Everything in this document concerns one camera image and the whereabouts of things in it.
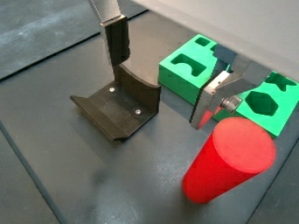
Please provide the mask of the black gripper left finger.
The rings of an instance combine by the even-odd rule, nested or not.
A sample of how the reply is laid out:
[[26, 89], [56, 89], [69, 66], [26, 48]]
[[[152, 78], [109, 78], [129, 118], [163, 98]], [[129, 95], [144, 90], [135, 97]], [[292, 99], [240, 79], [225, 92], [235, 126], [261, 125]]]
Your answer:
[[117, 0], [88, 0], [88, 3], [98, 20], [109, 63], [114, 67], [129, 58], [127, 17], [120, 12]]

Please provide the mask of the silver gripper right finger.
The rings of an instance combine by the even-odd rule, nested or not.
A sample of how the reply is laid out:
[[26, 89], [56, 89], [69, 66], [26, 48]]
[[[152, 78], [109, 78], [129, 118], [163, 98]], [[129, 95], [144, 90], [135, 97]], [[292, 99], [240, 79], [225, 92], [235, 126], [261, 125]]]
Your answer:
[[221, 71], [200, 91], [191, 114], [191, 126], [197, 130], [209, 120], [217, 109], [229, 113], [240, 104], [237, 94], [257, 87], [271, 74], [271, 69], [247, 57], [237, 55], [232, 63], [232, 73]]

